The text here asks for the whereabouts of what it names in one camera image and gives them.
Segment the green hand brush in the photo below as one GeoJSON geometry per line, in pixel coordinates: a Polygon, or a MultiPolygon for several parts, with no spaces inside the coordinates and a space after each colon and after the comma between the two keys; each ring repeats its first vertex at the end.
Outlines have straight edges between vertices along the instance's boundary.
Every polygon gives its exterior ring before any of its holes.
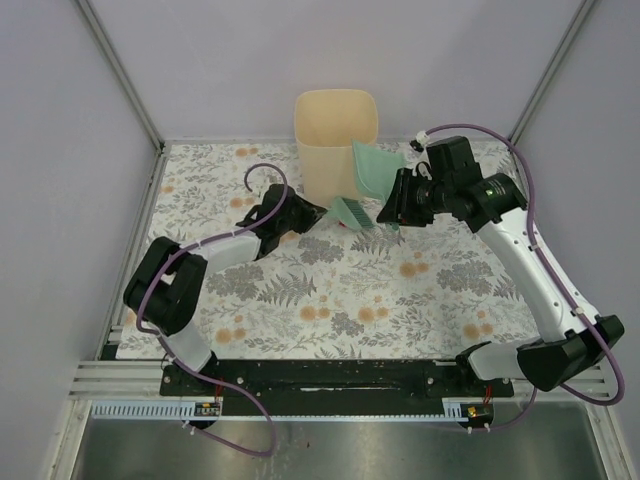
{"type": "Polygon", "coordinates": [[[327,218],[343,221],[352,231],[371,229],[374,224],[360,203],[353,199],[335,197],[326,213],[327,218]]]}

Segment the green dustpan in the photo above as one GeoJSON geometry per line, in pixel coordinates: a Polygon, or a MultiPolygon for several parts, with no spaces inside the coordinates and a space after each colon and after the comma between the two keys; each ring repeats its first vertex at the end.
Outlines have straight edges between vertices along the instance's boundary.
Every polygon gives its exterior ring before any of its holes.
{"type": "Polygon", "coordinates": [[[354,185],[360,199],[373,199],[385,205],[398,170],[406,166],[405,157],[376,146],[352,141],[354,185]]]}

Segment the beige waste bin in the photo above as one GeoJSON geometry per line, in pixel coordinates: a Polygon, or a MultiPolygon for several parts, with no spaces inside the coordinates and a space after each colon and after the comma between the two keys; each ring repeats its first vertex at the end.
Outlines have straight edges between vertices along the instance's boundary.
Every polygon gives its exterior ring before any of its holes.
{"type": "Polygon", "coordinates": [[[302,93],[294,108],[294,133],[305,198],[328,207],[336,197],[360,200],[352,142],[373,145],[378,111],[364,90],[323,89],[302,93]]]}

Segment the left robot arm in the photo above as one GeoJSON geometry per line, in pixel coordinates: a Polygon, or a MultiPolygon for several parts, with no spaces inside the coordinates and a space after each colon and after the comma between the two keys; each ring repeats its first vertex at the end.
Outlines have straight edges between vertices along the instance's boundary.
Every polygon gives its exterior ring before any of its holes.
{"type": "Polygon", "coordinates": [[[158,237],[148,247],[123,294],[145,333],[183,369],[182,383],[205,395],[217,382],[215,354],[193,317],[205,276],[264,258],[289,233],[309,231],[327,213],[283,184],[271,185],[237,228],[189,246],[158,237]]]}

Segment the floral table cloth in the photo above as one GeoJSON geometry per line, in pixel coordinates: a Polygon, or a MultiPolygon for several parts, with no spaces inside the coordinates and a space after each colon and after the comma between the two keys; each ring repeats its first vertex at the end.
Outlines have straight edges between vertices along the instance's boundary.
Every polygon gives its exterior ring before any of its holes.
{"type": "MultiPolygon", "coordinates": [[[[175,145],[148,238],[188,244],[232,228],[281,179],[301,184],[291,144],[175,145]]],[[[451,358],[537,334],[501,262],[448,215],[287,233],[266,258],[208,275],[194,323],[225,359],[451,358]]]]}

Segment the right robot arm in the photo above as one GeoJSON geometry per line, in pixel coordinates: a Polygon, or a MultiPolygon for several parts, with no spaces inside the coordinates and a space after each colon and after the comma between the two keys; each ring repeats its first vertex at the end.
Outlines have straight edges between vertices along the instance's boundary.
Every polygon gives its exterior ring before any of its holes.
{"type": "Polygon", "coordinates": [[[383,224],[425,227],[450,214],[489,247],[523,296],[537,326],[535,339],[484,343],[460,354],[457,388],[480,394],[491,380],[524,379],[541,391],[568,380],[610,354],[625,329],[615,315],[603,316],[568,279],[545,243],[515,181],[504,173],[483,174],[467,138],[454,136],[426,148],[415,168],[400,168],[378,214],[383,224]]]}

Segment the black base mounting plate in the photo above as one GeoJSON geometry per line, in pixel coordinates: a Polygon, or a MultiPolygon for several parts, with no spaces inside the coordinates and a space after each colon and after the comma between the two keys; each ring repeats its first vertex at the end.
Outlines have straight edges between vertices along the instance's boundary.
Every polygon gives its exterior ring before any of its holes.
{"type": "Polygon", "coordinates": [[[454,361],[434,360],[222,360],[212,359],[201,370],[189,373],[168,365],[164,394],[221,393],[203,377],[224,381],[254,395],[268,391],[346,391],[348,389],[391,390],[427,398],[511,398],[509,380],[477,379],[471,370],[454,361]]]}

